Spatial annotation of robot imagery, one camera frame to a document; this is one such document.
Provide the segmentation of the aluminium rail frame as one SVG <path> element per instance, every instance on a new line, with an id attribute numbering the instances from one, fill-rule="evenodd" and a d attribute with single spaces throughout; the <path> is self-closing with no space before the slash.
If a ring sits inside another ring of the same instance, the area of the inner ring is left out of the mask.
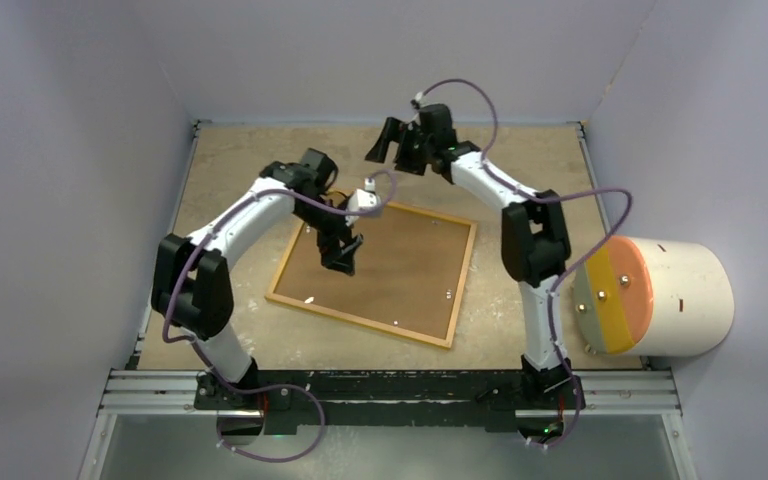
<path id="1" fill-rule="evenodd" d="M 379 126 L 202 127 L 174 223 L 187 234 L 235 200 L 270 160 L 292 161 L 308 146 L 341 164 L 353 188 L 381 168 L 363 161 Z M 578 127 L 503 129 L 496 162 L 519 181 L 572 192 L 590 187 Z M 454 346 L 446 351 L 265 300 L 298 221 L 283 219 L 233 273 L 241 344 L 261 368 L 516 368 L 523 349 L 519 292 L 499 259 L 499 219 L 483 202 L 431 173 L 399 173 L 397 201 L 478 223 Z M 100 479 L 689 479 L 691 466 L 677 387 L 669 372 L 585 372 L 602 396 L 567 442 L 535 451 L 518 434 L 483 429 L 333 426 L 318 448 L 285 464 L 251 461 L 217 448 L 214 415 L 197 412 L 198 360 L 164 345 L 161 318 L 143 327 L 135 369 L 110 374 L 90 453 L 79 478 Z"/>

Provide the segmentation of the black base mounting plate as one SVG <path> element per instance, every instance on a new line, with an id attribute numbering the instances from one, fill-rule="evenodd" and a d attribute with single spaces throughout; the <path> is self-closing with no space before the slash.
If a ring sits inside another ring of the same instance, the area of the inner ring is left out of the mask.
<path id="1" fill-rule="evenodd" d="M 300 426 L 477 427 L 526 437 L 560 435 L 585 405 L 578 380 L 502 370 L 261 370 L 251 386 L 197 376 L 194 406 L 262 416 L 269 435 Z"/>

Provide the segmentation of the white cylinder container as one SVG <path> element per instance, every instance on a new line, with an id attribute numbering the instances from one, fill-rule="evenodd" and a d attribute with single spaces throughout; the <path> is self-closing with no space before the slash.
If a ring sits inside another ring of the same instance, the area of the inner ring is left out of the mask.
<path id="1" fill-rule="evenodd" d="M 693 357 L 735 316 L 718 257 L 698 243 L 615 235 L 576 271 L 576 323 L 598 355 Z"/>

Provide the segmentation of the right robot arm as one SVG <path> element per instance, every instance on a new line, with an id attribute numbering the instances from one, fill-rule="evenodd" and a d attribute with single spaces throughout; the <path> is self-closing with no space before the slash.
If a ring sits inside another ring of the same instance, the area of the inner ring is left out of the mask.
<path id="1" fill-rule="evenodd" d="M 571 256 L 558 194 L 525 186 L 494 165 L 473 142 L 459 140 L 444 104 L 421 107 L 410 121 L 387 118 L 366 160 L 384 162 L 391 145 L 397 147 L 396 170 L 422 176 L 431 169 L 498 211 L 502 264 L 519 286 L 524 312 L 521 392 L 533 406 L 548 405 L 562 387 L 573 383 L 562 328 L 553 312 Z"/>

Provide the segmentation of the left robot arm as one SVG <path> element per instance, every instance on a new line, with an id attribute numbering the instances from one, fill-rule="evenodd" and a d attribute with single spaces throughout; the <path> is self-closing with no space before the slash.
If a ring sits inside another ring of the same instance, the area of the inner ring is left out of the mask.
<path id="1" fill-rule="evenodd" d="M 165 343 L 188 343 L 208 371 L 220 379 L 219 395 L 232 408 L 257 399 L 258 366 L 231 324 L 231 271 L 243 254 L 280 221 L 295 216 L 316 234 L 321 265 L 353 275 L 363 237 L 353 226 L 381 200 L 374 178 L 339 203 L 330 199 L 339 168 L 325 153 L 308 149 L 297 162 L 272 162 L 251 187 L 205 226 L 164 237 L 159 246 L 150 298 L 163 317 Z"/>

